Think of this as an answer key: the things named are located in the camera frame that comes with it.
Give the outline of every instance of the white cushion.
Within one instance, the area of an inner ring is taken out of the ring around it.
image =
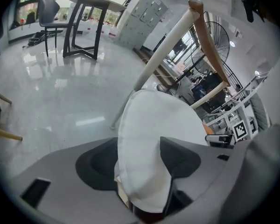
[[[186,103],[158,91],[136,92],[120,121],[119,173],[130,201],[151,213],[163,212],[171,184],[160,155],[161,136],[208,145],[202,121]]]

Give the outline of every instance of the cabinet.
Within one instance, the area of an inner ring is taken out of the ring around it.
[[[167,9],[161,0],[131,0],[118,23],[117,43],[140,49]]]

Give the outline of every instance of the floor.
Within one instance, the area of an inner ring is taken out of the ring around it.
[[[132,51],[101,39],[98,60],[84,55],[63,59],[64,38],[29,48],[17,42],[0,56],[0,128],[23,141],[0,138],[0,174],[7,180],[43,156],[86,142],[116,137],[112,118],[132,90],[144,63]],[[90,41],[77,37],[77,45]],[[150,77],[145,88],[158,81]]]

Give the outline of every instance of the large round fan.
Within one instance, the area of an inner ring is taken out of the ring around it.
[[[210,36],[214,41],[215,47],[218,51],[220,58],[223,62],[226,62],[230,49],[229,37],[226,30],[219,23],[214,21],[207,21],[206,26],[208,28]],[[196,39],[197,42],[199,42],[196,32],[194,33],[193,38]],[[207,75],[211,71],[207,56],[204,54],[201,47],[198,47],[196,49],[196,46],[192,46],[191,49],[192,63],[197,63],[195,69],[201,74]]]

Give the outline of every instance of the black office chair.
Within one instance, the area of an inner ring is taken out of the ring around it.
[[[39,24],[45,28],[45,45],[48,55],[47,29],[55,28],[55,48],[57,47],[57,28],[69,28],[67,21],[54,21],[60,6],[55,0],[40,0],[39,3]]]

